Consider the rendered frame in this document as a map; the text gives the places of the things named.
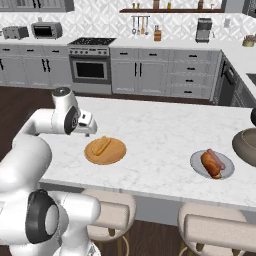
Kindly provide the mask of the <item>black dishwasher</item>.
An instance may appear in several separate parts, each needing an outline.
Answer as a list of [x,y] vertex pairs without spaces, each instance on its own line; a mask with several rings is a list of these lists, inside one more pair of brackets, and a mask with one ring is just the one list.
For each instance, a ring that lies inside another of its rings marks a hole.
[[230,106],[236,88],[238,75],[230,61],[224,58],[220,73],[220,89],[218,93],[218,105]]

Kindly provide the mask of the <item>grey base cupboards run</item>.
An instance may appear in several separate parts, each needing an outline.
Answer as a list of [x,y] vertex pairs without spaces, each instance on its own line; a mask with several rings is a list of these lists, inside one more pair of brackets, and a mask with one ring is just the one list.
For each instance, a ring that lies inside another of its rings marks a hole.
[[65,45],[0,44],[0,86],[53,89],[71,85]]
[[220,52],[193,49],[110,49],[112,91],[209,99]]

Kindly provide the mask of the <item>silver toaster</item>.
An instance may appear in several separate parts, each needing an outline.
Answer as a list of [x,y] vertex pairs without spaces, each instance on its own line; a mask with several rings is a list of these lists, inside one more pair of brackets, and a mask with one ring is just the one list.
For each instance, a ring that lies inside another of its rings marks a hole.
[[18,39],[21,40],[29,36],[26,26],[9,26],[2,29],[5,39]]

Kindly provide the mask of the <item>basket with plant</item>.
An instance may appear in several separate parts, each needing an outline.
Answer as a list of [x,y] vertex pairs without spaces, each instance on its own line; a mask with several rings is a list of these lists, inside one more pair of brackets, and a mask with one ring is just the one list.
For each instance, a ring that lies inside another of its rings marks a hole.
[[256,35],[247,35],[244,37],[242,45],[244,47],[253,47],[256,43]]

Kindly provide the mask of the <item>silver toaster oven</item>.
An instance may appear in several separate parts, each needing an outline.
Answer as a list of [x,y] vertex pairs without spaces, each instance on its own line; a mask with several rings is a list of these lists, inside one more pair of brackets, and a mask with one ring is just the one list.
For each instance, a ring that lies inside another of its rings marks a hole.
[[63,35],[60,22],[36,22],[31,25],[31,30],[37,39],[58,39]]

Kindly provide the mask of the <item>rail with hanging utensils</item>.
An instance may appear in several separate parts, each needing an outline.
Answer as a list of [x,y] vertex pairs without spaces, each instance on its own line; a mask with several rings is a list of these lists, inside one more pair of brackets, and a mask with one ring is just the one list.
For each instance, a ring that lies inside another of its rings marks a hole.
[[133,16],[132,17],[132,34],[145,35],[149,34],[149,16]]

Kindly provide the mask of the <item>brown bun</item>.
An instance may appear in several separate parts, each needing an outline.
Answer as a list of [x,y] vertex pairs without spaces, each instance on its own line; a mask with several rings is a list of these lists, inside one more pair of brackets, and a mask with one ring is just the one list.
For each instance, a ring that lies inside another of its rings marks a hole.
[[207,151],[201,155],[201,163],[212,178],[221,178],[220,166],[216,164]]

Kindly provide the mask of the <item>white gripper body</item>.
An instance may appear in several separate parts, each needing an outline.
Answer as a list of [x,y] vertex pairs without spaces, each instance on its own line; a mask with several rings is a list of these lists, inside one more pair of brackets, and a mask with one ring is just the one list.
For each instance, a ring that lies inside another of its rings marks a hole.
[[85,136],[90,136],[91,134],[95,134],[97,129],[97,123],[94,119],[85,120],[80,118],[75,132],[84,134]]

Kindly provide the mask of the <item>grey wall cupboards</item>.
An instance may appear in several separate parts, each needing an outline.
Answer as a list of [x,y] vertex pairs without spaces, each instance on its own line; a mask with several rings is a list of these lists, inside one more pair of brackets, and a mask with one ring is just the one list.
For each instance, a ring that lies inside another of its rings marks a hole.
[[71,12],[74,0],[0,0],[0,12]]

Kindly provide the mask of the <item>wooden knife block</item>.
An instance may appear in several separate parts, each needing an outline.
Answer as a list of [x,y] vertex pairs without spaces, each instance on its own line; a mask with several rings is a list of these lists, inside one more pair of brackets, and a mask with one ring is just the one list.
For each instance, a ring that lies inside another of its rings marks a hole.
[[159,25],[155,25],[154,41],[159,42],[162,38],[162,31],[159,29]]

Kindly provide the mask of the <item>brown-grey bowl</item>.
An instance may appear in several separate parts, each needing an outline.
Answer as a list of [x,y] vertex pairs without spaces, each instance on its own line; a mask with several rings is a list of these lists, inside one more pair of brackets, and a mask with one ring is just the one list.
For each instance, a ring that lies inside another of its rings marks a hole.
[[244,162],[256,167],[256,128],[237,133],[232,140],[232,147]]

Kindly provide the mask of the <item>silver coffee machine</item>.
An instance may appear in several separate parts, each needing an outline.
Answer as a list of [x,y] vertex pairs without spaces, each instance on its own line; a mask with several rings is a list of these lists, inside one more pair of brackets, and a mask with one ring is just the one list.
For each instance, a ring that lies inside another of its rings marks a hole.
[[212,29],[211,18],[199,18],[197,23],[197,30],[195,41],[197,43],[208,43],[210,41],[210,32]]

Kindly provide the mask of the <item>beige bar stool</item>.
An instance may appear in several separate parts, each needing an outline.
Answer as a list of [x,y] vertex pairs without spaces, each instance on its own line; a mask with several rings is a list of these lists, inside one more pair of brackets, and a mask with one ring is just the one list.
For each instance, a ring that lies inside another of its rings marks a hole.
[[244,256],[256,253],[256,224],[236,209],[184,203],[177,224],[182,238],[178,256]]
[[117,256],[129,256],[129,230],[135,221],[136,200],[130,194],[85,189],[83,194],[98,199],[101,212],[95,223],[88,226],[89,237],[100,248],[103,243],[117,242]]

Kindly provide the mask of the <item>grey wall cupboard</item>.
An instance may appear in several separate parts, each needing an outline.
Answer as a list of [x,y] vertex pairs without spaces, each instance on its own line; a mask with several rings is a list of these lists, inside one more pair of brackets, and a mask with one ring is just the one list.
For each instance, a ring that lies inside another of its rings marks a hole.
[[256,0],[222,0],[221,9],[225,13],[242,13],[256,18]]

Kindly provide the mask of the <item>grey cupboards under sink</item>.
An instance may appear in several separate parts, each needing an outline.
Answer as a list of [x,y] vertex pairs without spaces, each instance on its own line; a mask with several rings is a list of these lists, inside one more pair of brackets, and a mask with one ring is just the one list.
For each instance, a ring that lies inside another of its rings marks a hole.
[[253,97],[241,78],[239,78],[237,81],[237,86],[231,101],[231,106],[242,108],[256,107],[256,99]]

